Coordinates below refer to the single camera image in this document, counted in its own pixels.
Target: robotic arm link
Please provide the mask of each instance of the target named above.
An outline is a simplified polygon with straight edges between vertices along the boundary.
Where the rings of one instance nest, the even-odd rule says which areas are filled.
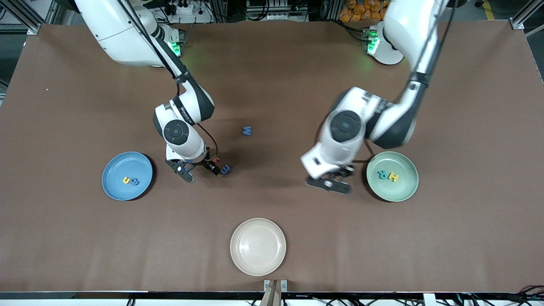
[[[310,175],[306,179],[310,186],[349,193],[350,186],[335,178],[354,173],[350,164],[364,139],[384,149],[410,140],[419,104],[440,53],[436,26],[447,2],[391,0],[384,35],[408,60],[410,79],[394,103],[358,87],[339,96],[323,124],[319,141],[301,157]]]
[[[131,66],[165,67],[175,83],[186,90],[156,107],[153,114],[153,124],[166,141],[167,164],[188,182],[194,178],[186,168],[187,163],[191,169],[203,165],[218,175],[220,169],[209,160],[209,147],[193,128],[212,116],[213,100],[165,43],[165,30],[152,14],[123,0],[76,0],[76,3],[95,39],[111,59]]]

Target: gray floor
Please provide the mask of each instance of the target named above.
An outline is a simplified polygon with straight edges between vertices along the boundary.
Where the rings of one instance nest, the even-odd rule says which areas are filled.
[[[495,19],[508,19],[514,16],[519,9],[525,4],[525,0],[489,0],[489,5],[494,14]],[[448,18],[446,12],[442,17],[443,20]],[[455,11],[454,20],[485,20],[487,19],[484,8],[476,8],[474,0],[469,0],[464,6]],[[80,15],[75,14],[68,18],[72,25],[84,25]],[[524,25],[525,32],[540,26],[544,23],[544,7],[537,11]],[[0,35],[0,79],[9,82],[19,55],[21,54],[23,43],[26,35]],[[536,65],[540,71],[544,71],[544,30],[532,35],[528,38],[529,46],[533,51]]]

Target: plate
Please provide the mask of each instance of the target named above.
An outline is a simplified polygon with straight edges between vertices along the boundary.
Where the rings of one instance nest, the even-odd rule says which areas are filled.
[[[251,276],[272,273],[283,262],[286,250],[283,232],[268,219],[244,221],[232,234],[232,261],[238,269]]]
[[[393,181],[395,175],[398,175],[396,182]],[[416,192],[419,175],[416,166],[408,157],[386,151],[376,154],[368,163],[367,181],[378,197],[400,202],[409,199]]]
[[[152,178],[149,158],[139,152],[125,152],[115,156],[104,168],[102,188],[112,199],[128,201],[144,193]]]

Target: table surface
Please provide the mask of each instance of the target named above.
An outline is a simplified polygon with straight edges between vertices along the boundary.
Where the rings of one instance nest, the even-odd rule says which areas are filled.
[[[454,22],[418,116],[397,151],[419,189],[384,203],[304,184],[311,148],[339,92],[387,99],[406,62],[383,66],[333,23],[195,25],[183,62],[213,97],[204,126],[226,176],[164,163],[153,109],[175,93],[165,69],[129,67],[85,27],[29,36],[0,109],[0,290],[518,291],[544,281],[544,87],[522,31]],[[242,127],[252,126],[252,135]],[[372,146],[374,152],[380,150]],[[156,163],[149,192],[108,198],[104,166],[124,151]],[[360,158],[370,153],[363,147]],[[235,228],[263,217],[287,239],[265,277],[236,268]]]

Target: blue plate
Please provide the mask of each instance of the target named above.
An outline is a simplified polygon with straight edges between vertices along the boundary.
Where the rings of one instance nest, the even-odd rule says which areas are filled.
[[[115,156],[104,168],[102,188],[112,199],[128,201],[144,193],[152,178],[151,161],[145,155],[125,152]]]

